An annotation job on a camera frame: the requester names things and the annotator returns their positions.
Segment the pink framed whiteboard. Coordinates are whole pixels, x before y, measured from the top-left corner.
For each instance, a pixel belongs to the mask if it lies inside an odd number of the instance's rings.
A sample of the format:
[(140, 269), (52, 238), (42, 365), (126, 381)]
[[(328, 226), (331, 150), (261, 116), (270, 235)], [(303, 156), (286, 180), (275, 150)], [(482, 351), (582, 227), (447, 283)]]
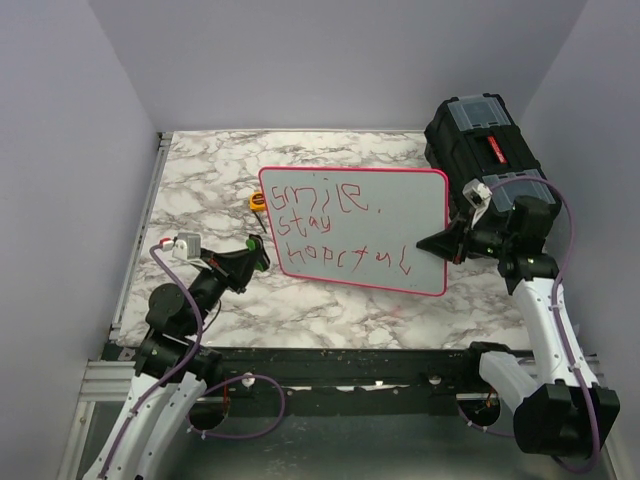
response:
[(259, 181), (284, 274), (423, 296), (446, 292), (446, 261), (416, 246), (447, 226), (442, 171), (267, 166)]

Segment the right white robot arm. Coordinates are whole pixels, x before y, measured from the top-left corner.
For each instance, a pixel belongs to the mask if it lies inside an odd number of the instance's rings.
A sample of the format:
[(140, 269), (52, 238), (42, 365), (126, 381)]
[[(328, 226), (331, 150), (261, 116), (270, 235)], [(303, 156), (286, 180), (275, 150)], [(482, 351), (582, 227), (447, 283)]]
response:
[(564, 302), (560, 268), (544, 251), (559, 212), (556, 203), (517, 197), (498, 212), (474, 194), (443, 231), (418, 249), (460, 264), (494, 258), (508, 294), (523, 317), (537, 374), (520, 365), (510, 347), (474, 342), (460, 379), (469, 390), (489, 385), (513, 413), (513, 432), (525, 453), (592, 460), (620, 411), (617, 394), (596, 378), (581, 352)]

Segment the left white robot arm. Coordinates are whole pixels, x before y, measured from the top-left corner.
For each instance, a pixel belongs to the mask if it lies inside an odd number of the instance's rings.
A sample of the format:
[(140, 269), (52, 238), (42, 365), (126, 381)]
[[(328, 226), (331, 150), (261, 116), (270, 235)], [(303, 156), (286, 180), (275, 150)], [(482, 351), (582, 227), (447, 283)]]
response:
[(227, 384), (221, 353), (201, 344), (206, 318), (224, 293), (244, 293), (253, 274), (270, 266), (258, 235), (240, 250), (215, 252), (202, 247), (199, 235), (180, 233), (149, 254), (170, 280), (148, 299), (148, 331), (124, 405), (87, 479), (152, 477), (196, 400)]

